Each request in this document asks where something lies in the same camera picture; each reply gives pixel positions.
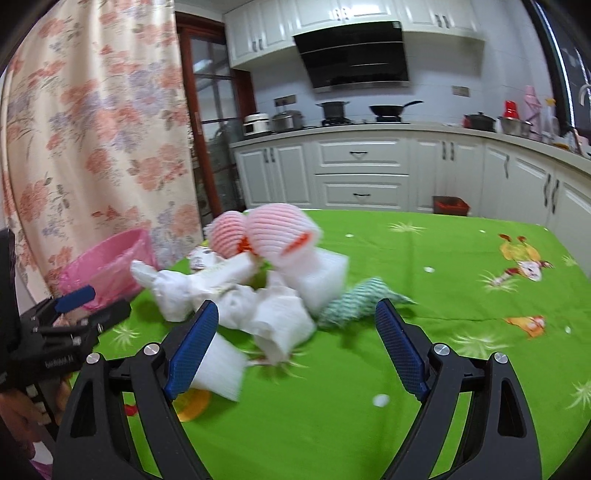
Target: drawer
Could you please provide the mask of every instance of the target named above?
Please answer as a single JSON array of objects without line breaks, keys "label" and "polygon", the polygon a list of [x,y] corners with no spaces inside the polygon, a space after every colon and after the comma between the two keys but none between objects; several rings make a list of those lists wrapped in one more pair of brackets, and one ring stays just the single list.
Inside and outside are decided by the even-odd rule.
[{"label": "drawer", "polygon": [[408,141],[404,137],[334,138],[313,144],[314,173],[408,174]]},{"label": "drawer", "polygon": [[408,211],[408,175],[316,175],[320,207]]}]

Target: stainless steel pot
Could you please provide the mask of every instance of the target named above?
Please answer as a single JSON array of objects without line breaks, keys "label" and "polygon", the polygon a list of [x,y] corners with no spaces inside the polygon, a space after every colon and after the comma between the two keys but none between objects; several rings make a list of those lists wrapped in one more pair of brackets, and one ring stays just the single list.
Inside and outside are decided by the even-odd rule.
[{"label": "stainless steel pot", "polygon": [[324,118],[345,118],[345,105],[349,102],[323,102],[317,103],[324,111]]},{"label": "stainless steel pot", "polygon": [[289,132],[304,128],[304,116],[298,110],[286,110],[272,118],[274,132]]}]

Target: glass door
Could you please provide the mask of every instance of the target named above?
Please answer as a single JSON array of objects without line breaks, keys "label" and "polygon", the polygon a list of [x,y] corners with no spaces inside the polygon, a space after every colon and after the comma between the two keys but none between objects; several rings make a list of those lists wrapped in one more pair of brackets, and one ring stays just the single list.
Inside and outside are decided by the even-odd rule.
[{"label": "glass door", "polygon": [[191,59],[199,112],[196,121],[205,141],[222,211],[244,210],[238,171],[229,144],[242,138],[234,81],[226,45],[191,37]]}]

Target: metal screw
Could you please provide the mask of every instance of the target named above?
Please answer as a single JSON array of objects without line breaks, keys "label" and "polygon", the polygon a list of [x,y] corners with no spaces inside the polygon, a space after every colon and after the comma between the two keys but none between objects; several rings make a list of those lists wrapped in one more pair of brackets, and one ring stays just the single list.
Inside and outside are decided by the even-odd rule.
[{"label": "metal screw", "polygon": [[433,350],[437,355],[446,356],[449,355],[449,347],[445,343],[438,343],[433,347]]},{"label": "metal screw", "polygon": [[157,343],[151,343],[144,347],[144,353],[146,355],[156,355],[160,351],[160,345]]},{"label": "metal screw", "polygon": [[509,361],[509,358],[504,353],[497,352],[495,353],[495,360],[500,364],[505,364]]},{"label": "metal screw", "polygon": [[86,363],[87,364],[95,364],[100,360],[100,354],[99,353],[91,353],[89,356],[86,357]]}]

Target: wok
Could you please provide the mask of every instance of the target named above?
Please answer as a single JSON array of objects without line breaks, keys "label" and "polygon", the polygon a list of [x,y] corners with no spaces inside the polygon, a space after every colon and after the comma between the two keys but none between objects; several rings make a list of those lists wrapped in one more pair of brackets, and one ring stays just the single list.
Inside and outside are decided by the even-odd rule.
[{"label": "wok", "polygon": [[369,108],[376,116],[400,116],[406,107],[418,103],[424,102],[422,100],[415,100],[406,105],[371,105]]}]

